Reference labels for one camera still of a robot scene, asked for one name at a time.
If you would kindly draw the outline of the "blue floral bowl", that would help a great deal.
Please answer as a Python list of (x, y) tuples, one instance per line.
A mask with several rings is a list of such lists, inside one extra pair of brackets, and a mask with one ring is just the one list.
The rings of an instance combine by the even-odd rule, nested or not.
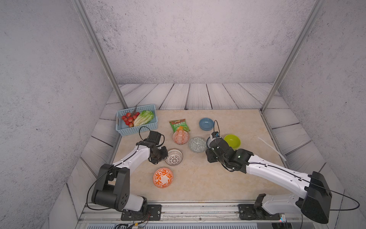
[(206, 141), (206, 147), (207, 147), (207, 148), (211, 148), (211, 147), (210, 147), (210, 143), (212, 142), (212, 140), (213, 140), (213, 139), (212, 139), (211, 137), (209, 137), (209, 138), (207, 139), (207, 141)]

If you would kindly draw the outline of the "white brown lattice bowl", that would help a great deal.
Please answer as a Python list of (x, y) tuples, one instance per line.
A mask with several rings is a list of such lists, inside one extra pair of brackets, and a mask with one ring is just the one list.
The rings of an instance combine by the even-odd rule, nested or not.
[(178, 149), (171, 149), (168, 151), (168, 156), (165, 162), (170, 166), (179, 165), (183, 161), (183, 153)]

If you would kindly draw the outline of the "grey green patterned bowl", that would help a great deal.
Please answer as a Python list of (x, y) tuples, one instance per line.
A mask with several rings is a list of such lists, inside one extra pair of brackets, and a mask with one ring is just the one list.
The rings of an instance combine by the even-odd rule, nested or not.
[(193, 137), (188, 145), (189, 149), (195, 153), (203, 153), (207, 149), (206, 141), (202, 137)]

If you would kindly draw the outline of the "red patterned bowl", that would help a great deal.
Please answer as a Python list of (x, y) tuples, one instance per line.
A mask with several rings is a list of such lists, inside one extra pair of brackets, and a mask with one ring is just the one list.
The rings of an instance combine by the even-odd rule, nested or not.
[(178, 144), (178, 145), (184, 145), (186, 144), (189, 139), (189, 133), (185, 130), (177, 130), (176, 132), (173, 133), (173, 141)]

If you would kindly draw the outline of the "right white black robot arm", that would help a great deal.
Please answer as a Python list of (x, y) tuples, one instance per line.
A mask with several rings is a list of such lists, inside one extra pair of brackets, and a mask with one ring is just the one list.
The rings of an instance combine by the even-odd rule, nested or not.
[(233, 150), (219, 136), (209, 137), (206, 145), (208, 162), (219, 162), (229, 172), (240, 171), (267, 179), (291, 192), (290, 196), (260, 194), (255, 203), (260, 210), (269, 215), (300, 212), (314, 222), (329, 222), (332, 194), (321, 173), (297, 172), (266, 161), (251, 151)]

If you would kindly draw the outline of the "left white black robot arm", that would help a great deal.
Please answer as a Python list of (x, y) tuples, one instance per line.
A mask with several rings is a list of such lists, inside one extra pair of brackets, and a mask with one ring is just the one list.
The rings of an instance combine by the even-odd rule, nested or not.
[(131, 193), (131, 175), (145, 161), (158, 164), (168, 156), (166, 147), (151, 141), (140, 141), (123, 159), (104, 164), (99, 170), (91, 202), (107, 209), (144, 212), (144, 197)]

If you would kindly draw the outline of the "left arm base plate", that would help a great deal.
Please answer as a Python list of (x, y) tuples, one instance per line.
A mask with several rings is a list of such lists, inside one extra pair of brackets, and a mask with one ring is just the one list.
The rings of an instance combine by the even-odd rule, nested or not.
[(139, 211), (123, 210), (122, 221), (159, 221), (161, 219), (162, 205), (144, 204)]

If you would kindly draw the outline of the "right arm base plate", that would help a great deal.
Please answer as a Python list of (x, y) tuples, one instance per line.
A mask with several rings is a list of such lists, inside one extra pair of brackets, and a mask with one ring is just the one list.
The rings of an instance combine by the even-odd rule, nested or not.
[(239, 218), (241, 220), (280, 220), (280, 214), (269, 214), (261, 206), (255, 204), (239, 204)]

